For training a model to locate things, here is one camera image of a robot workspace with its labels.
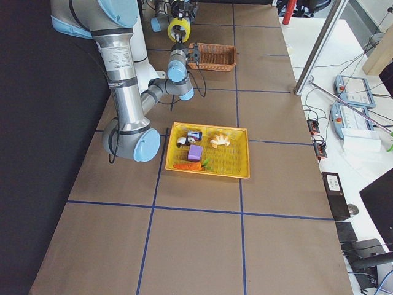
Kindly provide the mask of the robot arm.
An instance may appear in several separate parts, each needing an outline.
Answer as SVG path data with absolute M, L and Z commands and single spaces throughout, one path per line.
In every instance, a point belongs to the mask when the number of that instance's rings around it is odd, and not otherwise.
M 152 31 L 157 33 L 168 28 L 172 20 L 194 22 L 198 11 L 195 1 L 162 0 L 154 1 L 155 16 L 150 20 Z
M 136 1 L 51 1 L 51 18 L 56 31 L 98 45 L 117 111 L 102 135 L 110 162 L 116 157 L 152 160 L 160 134 L 151 128 L 146 114 L 164 95 L 181 100 L 194 95 L 183 46 L 175 45 L 171 51 L 168 77 L 160 79 L 150 68 L 148 86 L 140 91 L 138 74 L 149 61 Z

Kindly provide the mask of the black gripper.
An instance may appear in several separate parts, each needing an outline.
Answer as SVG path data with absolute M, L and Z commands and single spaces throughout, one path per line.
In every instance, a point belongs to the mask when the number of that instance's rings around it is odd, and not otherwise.
M 175 32 L 174 38 L 176 43 L 171 48 L 171 53 L 181 54 L 185 57 L 189 57 L 189 48 L 183 44 L 185 38 L 185 31 Z
M 182 14 L 184 14 L 184 18 L 190 22 L 191 16 L 190 14 L 195 14 L 198 10 L 198 4 L 192 1 L 173 1 L 171 3 L 171 13 L 177 14 L 177 28 L 180 30 L 182 28 Z

